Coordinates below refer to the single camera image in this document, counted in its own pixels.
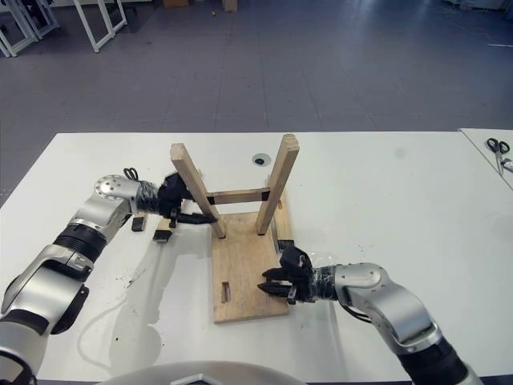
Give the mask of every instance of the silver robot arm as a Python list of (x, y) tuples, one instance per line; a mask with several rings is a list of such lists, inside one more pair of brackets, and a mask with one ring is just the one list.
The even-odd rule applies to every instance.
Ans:
[(69, 329), (87, 299), (84, 285), (103, 248), (130, 215), (159, 213), (158, 188), (110, 175), (67, 227), (7, 287), (0, 318), (0, 383), (34, 383), (50, 334)]
[(333, 267), (342, 306), (369, 316), (415, 385), (480, 385), (481, 379), (446, 341), (422, 302), (372, 263)]
[(415, 385), (483, 384), (445, 340), (421, 301), (392, 281), (381, 266), (360, 263), (314, 269), (308, 255), (296, 247), (284, 250), (280, 264), (281, 268), (263, 273), (268, 281), (259, 287), (264, 292), (287, 297), (290, 304), (338, 301), (353, 316), (376, 327)]

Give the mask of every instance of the black scissors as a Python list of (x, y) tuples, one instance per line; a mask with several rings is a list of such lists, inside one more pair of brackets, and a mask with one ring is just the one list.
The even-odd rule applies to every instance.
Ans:
[(504, 168), (502, 165), (503, 155), (510, 151), (510, 145), (506, 142), (499, 142), (496, 138), (489, 138), (487, 140), (487, 147), (495, 154), (495, 160), (497, 161), (497, 170), (499, 175), (504, 174)]

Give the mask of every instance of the cable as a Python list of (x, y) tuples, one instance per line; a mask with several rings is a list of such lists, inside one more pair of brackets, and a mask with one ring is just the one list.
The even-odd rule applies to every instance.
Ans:
[(365, 323), (372, 323), (369, 319), (369, 316), (367, 314), (358, 313), (357, 311), (354, 311), (353, 309), (349, 308), (348, 306), (342, 305), (342, 309), (347, 311), (349, 314), (351, 314), (353, 317), (355, 317), (358, 321), (362, 321)]
[(124, 168), (123, 169), (123, 174), (125, 174), (125, 176), (128, 179), (139, 180), (139, 174), (137, 173), (137, 170), (135, 168), (133, 168), (133, 167)]

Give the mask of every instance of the white table in background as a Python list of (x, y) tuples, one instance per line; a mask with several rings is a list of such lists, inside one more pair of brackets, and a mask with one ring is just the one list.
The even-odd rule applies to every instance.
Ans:
[[(426, 304), (481, 375), (513, 373), (511, 190), (461, 132), (298, 133), (288, 182), (297, 245), (314, 263), (372, 261)], [(0, 287), (64, 229), (95, 181), (124, 167), (159, 183), (186, 143), (211, 191), (262, 186), (281, 134), (58, 134), (0, 209)], [(221, 213), (258, 204), (222, 205)], [(230, 360), (304, 381), (407, 379), (372, 326), (337, 304), (212, 323), (210, 228), (166, 245), (129, 226), (103, 251), (72, 328), (50, 338), (41, 379), (98, 381), (159, 363)]]
[[(488, 138), (496, 138), (498, 141), (506, 142), (510, 145), (511, 150), (509, 153), (503, 155), (503, 158), (513, 159), (513, 127), (511, 130), (487, 130), (481, 128), (462, 128), (461, 131), (467, 139), (483, 154), (484, 158), (490, 163), (491, 167), (495, 170), (497, 177), (501, 176), (497, 172), (497, 162), (495, 154), (487, 147)], [(509, 184), (513, 189), (513, 172), (504, 169), (504, 181)]]

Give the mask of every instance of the wooden board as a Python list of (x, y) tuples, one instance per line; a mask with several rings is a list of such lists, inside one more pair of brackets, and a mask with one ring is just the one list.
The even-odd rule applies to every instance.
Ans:
[(269, 198), (270, 191), (270, 188), (264, 187), (247, 190), (209, 192), (208, 200), (212, 205), (266, 201)]
[(224, 226), (220, 220), (219, 213), (215, 206), (211, 206), (207, 199), (207, 189), (201, 180), (201, 175), (196, 170), (183, 143), (175, 143), (171, 146), (171, 162), (185, 182), (194, 201), (200, 206), (201, 212), (205, 215), (215, 217), (218, 222), (211, 223), (212, 230), (218, 238), (224, 237)]
[(287, 205), (286, 190), (283, 190), (278, 206), (274, 211), (274, 225), (276, 226), (278, 249), (283, 250), (294, 246), (294, 235), (290, 223), (289, 207)]
[(265, 234), (269, 228), (274, 210), (276, 210), (298, 152), (299, 143), (296, 136), (294, 134), (283, 135), (273, 171), (269, 177), (268, 187), (271, 189), (271, 192), (269, 193), (268, 200), (262, 203), (258, 212), (258, 218), (256, 219), (256, 231), (260, 235)]
[(212, 237), (214, 322), (287, 315), (284, 298), (270, 297), (257, 287), (265, 281), (264, 271), (278, 267), (271, 232), (257, 235), (257, 213), (221, 217), (226, 238)]

